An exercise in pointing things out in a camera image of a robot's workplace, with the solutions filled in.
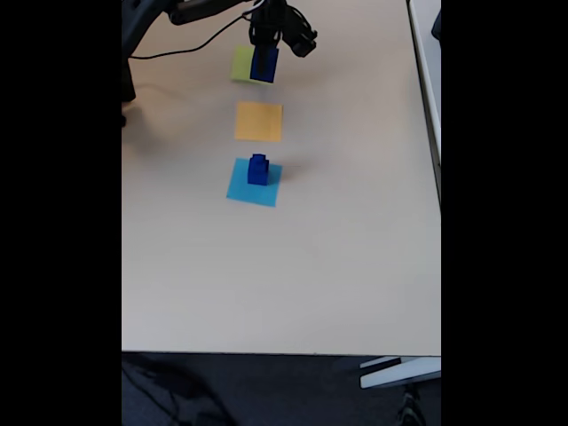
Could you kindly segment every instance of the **cable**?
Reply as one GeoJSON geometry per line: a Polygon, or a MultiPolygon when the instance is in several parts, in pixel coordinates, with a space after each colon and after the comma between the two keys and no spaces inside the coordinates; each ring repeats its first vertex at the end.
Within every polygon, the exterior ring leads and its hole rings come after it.
{"type": "Polygon", "coordinates": [[[132,59],[155,59],[155,58],[161,58],[162,56],[169,56],[169,55],[178,55],[179,53],[191,53],[193,51],[198,51],[200,49],[203,49],[205,46],[207,46],[209,43],[211,43],[219,34],[221,34],[223,31],[225,31],[226,29],[228,29],[232,24],[238,22],[239,20],[248,20],[246,18],[246,15],[250,15],[252,12],[254,12],[255,10],[259,9],[260,7],[262,7],[264,5],[264,2],[266,0],[260,0],[260,3],[255,4],[253,7],[245,10],[241,15],[239,15],[237,18],[235,18],[234,20],[232,20],[231,22],[229,22],[227,25],[225,25],[224,27],[222,27],[221,29],[219,29],[207,42],[205,42],[204,44],[202,44],[201,46],[195,47],[193,49],[187,49],[185,51],[166,51],[164,53],[158,53],[157,55],[152,55],[152,56],[130,56],[132,59]]]}
{"type": "Polygon", "coordinates": [[[234,20],[229,22],[227,25],[225,25],[224,27],[219,29],[207,42],[205,42],[201,46],[196,47],[194,49],[187,49],[186,51],[166,51],[165,53],[158,53],[157,55],[152,55],[152,56],[130,56],[130,58],[131,59],[154,59],[154,58],[160,58],[162,56],[177,55],[179,53],[191,53],[192,51],[198,51],[199,49],[203,49],[205,46],[207,46],[209,43],[211,43],[213,41],[213,39],[215,39],[215,37],[217,37],[223,31],[228,29],[232,24],[234,24],[238,20],[243,20],[243,19],[244,19],[244,17],[242,15],[239,16],[238,18],[235,18],[234,20]]]}
{"type": "Polygon", "coordinates": [[[175,413],[171,416],[170,426],[175,426],[176,422],[178,422],[178,417],[179,417],[179,404],[171,390],[170,390],[170,399],[171,403],[174,406],[174,409],[176,410],[175,413]]]}
{"type": "Polygon", "coordinates": [[[140,392],[142,392],[144,395],[146,395],[146,397],[147,397],[148,399],[150,399],[152,402],[154,402],[154,404],[155,404],[158,408],[160,408],[165,414],[167,414],[168,417],[172,419],[172,421],[178,422],[178,419],[177,419],[177,418],[174,419],[175,414],[170,413],[170,411],[169,411],[165,406],[163,406],[162,404],[160,404],[160,403],[150,394],[150,392],[148,392],[146,389],[144,389],[144,388],[143,388],[142,386],[140,386],[138,383],[134,382],[134,381],[132,380],[132,377],[130,377],[130,375],[129,375],[129,374],[126,372],[126,370],[124,369],[124,366],[121,366],[121,367],[122,367],[122,372],[124,373],[124,375],[126,376],[126,378],[128,379],[128,381],[130,382],[130,384],[131,384],[132,386],[134,386],[136,389],[138,389],[140,392]]]}

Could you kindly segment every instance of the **black cable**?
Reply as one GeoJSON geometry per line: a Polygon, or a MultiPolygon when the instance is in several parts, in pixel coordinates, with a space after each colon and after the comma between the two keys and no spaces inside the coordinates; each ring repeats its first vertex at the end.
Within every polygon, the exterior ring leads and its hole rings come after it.
{"type": "Polygon", "coordinates": [[[138,383],[134,382],[134,381],[132,380],[132,377],[130,377],[130,375],[129,375],[129,374],[126,372],[126,370],[124,369],[124,366],[121,366],[121,367],[122,367],[122,372],[124,373],[124,375],[126,376],[126,378],[128,379],[128,381],[130,382],[130,384],[131,384],[132,386],[134,386],[136,389],[138,389],[140,392],[142,392],[144,395],[146,395],[146,397],[147,397],[148,399],[150,399],[152,402],[154,402],[154,404],[155,404],[158,408],[160,408],[165,414],[167,414],[168,417],[171,418],[172,421],[173,421],[173,420],[174,420],[174,414],[173,414],[173,413],[170,413],[170,411],[169,411],[165,406],[163,406],[162,404],[160,404],[160,403],[150,394],[150,392],[148,392],[146,389],[144,389],[144,388],[143,388],[142,386],[140,386],[138,383]]]}
{"type": "Polygon", "coordinates": [[[132,59],[154,59],[154,58],[160,58],[162,56],[177,55],[179,53],[191,53],[192,51],[198,51],[199,49],[203,49],[205,46],[207,46],[209,43],[211,43],[215,39],[215,37],[217,37],[223,31],[228,29],[232,24],[234,24],[235,22],[237,22],[239,20],[244,20],[244,19],[245,19],[245,15],[241,15],[238,18],[235,18],[234,20],[229,22],[227,25],[225,25],[224,27],[219,29],[207,42],[205,42],[204,44],[202,44],[199,47],[195,47],[194,49],[187,49],[186,51],[166,51],[165,53],[158,53],[157,55],[152,55],[152,56],[130,56],[130,57],[132,59]]]}
{"type": "Polygon", "coordinates": [[[178,418],[179,418],[179,404],[178,401],[176,400],[175,395],[173,394],[173,392],[170,390],[170,399],[171,399],[171,403],[174,406],[174,409],[176,410],[176,412],[171,416],[171,420],[170,420],[170,426],[175,426],[176,422],[179,422],[178,418]]]}

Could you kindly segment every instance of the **yellow square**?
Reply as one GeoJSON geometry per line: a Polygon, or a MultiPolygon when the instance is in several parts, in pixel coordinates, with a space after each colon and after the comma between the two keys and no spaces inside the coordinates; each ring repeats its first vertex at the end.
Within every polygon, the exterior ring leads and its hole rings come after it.
{"type": "Polygon", "coordinates": [[[235,139],[280,142],[282,138],[282,105],[260,102],[237,104],[235,139]]]}

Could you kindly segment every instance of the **white table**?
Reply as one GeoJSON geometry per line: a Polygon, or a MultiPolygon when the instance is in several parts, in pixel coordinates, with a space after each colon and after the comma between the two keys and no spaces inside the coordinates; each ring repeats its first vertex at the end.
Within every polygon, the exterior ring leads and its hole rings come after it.
{"type": "MultiPolygon", "coordinates": [[[[440,210],[404,0],[290,0],[318,30],[271,86],[229,81],[241,22],[202,51],[130,62],[122,129],[122,349],[440,355],[440,210]],[[284,106],[236,141],[237,101],[284,106]],[[276,208],[227,200],[236,157],[283,166],[276,208]]],[[[138,55],[200,44],[241,7],[138,55]]]]}

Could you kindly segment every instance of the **colored paper square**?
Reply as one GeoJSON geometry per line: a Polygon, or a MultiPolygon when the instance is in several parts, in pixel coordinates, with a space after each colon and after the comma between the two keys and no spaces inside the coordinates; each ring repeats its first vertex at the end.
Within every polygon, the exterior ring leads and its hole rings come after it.
{"type": "Polygon", "coordinates": [[[233,175],[227,191],[231,200],[252,202],[261,206],[276,207],[276,197],[280,186],[282,166],[270,164],[268,168],[268,185],[251,185],[247,182],[249,160],[237,158],[234,162],[233,175]]]}
{"type": "Polygon", "coordinates": [[[268,84],[250,78],[252,58],[255,54],[253,46],[237,46],[233,55],[233,66],[231,68],[231,80],[237,82],[249,82],[256,84],[268,84]]]}
{"type": "Polygon", "coordinates": [[[280,142],[282,138],[282,105],[239,102],[234,138],[280,142]]]}
{"type": "Polygon", "coordinates": [[[262,72],[259,70],[259,52],[255,48],[255,54],[252,57],[252,65],[250,66],[250,78],[261,82],[274,83],[274,75],[276,74],[276,61],[278,60],[278,49],[272,48],[265,53],[264,68],[262,72]]]}

